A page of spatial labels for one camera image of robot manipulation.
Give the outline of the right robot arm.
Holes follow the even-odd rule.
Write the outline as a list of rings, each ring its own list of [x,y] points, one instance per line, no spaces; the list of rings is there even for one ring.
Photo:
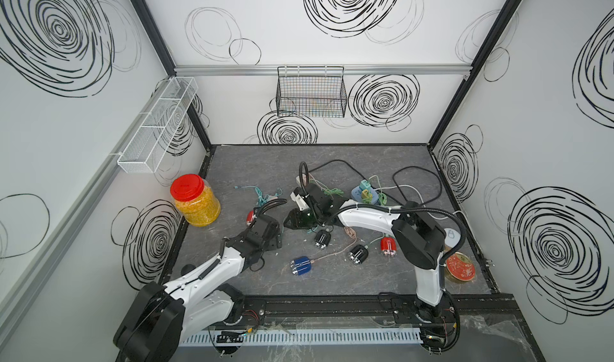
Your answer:
[[[296,207],[284,219],[287,229],[311,229],[337,225],[369,229],[393,237],[405,259],[414,266],[417,299],[436,307],[443,298],[441,263],[445,252],[445,231],[428,211],[418,204],[384,207],[329,196],[313,185],[290,194]]]

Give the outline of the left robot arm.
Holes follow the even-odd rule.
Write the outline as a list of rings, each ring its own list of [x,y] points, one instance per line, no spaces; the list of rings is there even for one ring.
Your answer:
[[[241,318],[243,295],[228,281],[281,243],[281,226],[260,214],[235,237],[223,238],[217,255],[164,285],[138,292],[113,343],[129,361],[168,361],[190,336],[224,320]]]

